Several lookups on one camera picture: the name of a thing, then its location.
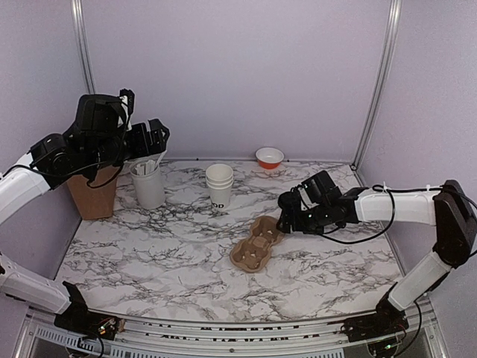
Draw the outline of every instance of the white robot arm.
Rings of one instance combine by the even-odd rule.
[[[50,134],[31,147],[4,176],[0,174],[0,225],[31,200],[56,189],[73,175],[93,182],[97,171],[125,160],[162,153],[169,138],[159,119],[130,125],[134,94],[122,89],[119,97],[84,95],[76,120],[64,134]],[[21,267],[0,253],[0,292],[56,314],[55,324],[67,330],[112,339],[119,322],[92,313],[75,285],[49,280]],[[108,318],[107,328],[99,322]]]
[[[410,190],[383,186],[352,188],[342,195],[328,173],[322,171],[281,194],[282,215],[277,227],[285,233],[301,231],[328,239],[333,238],[323,232],[331,224],[337,226],[336,230],[347,223],[374,221],[417,222],[436,227],[437,242],[432,251],[391,287],[377,304],[376,313],[345,320],[344,333],[353,342],[407,328],[404,310],[474,255],[471,250],[477,234],[477,218],[465,198],[455,180],[448,180],[442,186]]]

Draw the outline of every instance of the lavender wall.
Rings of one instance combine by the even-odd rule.
[[[368,184],[441,184],[455,178],[477,198],[477,1],[404,1],[393,67],[362,173]],[[434,229],[390,232],[406,269]],[[477,260],[451,273],[432,303],[453,358],[477,351]]]
[[[0,171],[37,140],[67,129],[84,92],[68,1],[2,1]],[[0,227],[0,251],[53,277],[78,224],[65,188],[22,208]],[[0,357],[11,357],[26,305],[0,297]]]
[[[83,1],[97,91],[136,92],[133,121],[171,128],[169,157],[351,161],[389,1]]]

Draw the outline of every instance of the small bowl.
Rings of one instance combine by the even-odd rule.
[[[280,165],[285,157],[281,151],[276,148],[260,148],[255,153],[259,165],[265,169],[275,169]]]

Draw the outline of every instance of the white marble table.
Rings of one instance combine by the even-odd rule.
[[[318,236],[287,235],[267,266],[248,274],[229,252],[260,215],[279,216],[278,195],[320,171],[345,192],[358,182],[349,166],[284,163],[267,172],[231,162],[232,203],[213,213],[204,178],[210,162],[162,165],[167,201],[158,210],[136,203],[129,175],[118,182],[115,215],[82,222],[57,280],[76,283],[91,308],[190,321],[279,321],[373,309],[400,277],[384,237],[340,245]],[[348,225],[333,236],[356,240],[377,232]]]

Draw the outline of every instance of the stacked paper cup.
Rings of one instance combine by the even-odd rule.
[[[210,191],[212,206],[217,210],[230,204],[233,185],[233,170],[225,164],[214,164],[206,170],[206,182]]]

